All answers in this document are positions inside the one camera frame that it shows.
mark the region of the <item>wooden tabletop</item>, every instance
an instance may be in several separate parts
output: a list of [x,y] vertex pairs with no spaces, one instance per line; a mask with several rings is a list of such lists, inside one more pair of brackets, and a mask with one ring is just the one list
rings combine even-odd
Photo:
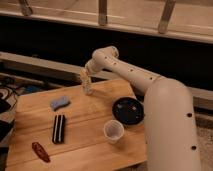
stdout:
[[[84,95],[81,86],[23,95],[19,98],[15,128],[11,138],[7,171],[23,170],[116,170],[146,160],[143,122],[125,128],[124,137],[108,144],[103,125],[112,116],[118,98],[134,97],[128,82],[117,79],[93,83],[93,94]],[[63,95],[71,104],[53,112],[50,101]],[[67,118],[65,141],[52,143],[54,115]],[[50,155],[50,163],[40,160],[32,150],[39,142]]]

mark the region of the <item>black bowl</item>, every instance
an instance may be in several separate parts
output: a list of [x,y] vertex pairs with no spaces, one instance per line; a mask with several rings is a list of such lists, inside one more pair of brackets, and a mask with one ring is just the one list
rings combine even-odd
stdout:
[[112,107],[115,118],[125,125],[135,125],[144,118],[142,104],[131,97],[123,97],[115,101]]

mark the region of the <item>transparent cup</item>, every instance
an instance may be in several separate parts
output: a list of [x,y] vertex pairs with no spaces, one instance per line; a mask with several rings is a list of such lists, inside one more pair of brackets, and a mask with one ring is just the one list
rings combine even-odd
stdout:
[[117,120],[110,120],[104,124],[104,135],[110,144],[115,144],[124,135],[124,127]]

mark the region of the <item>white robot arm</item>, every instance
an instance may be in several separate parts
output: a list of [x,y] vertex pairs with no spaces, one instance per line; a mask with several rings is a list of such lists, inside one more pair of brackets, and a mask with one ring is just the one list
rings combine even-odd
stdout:
[[115,72],[144,93],[149,171],[201,171],[193,99],[181,82],[118,60],[115,47],[97,49],[85,68]]

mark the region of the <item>red object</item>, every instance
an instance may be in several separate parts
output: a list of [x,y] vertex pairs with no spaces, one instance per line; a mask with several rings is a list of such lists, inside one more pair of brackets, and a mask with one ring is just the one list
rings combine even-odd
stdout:
[[38,142],[33,142],[32,149],[40,159],[42,159],[43,161],[47,163],[50,162],[50,157],[47,154],[47,152],[44,150],[44,148],[41,146],[41,144],[39,144]]

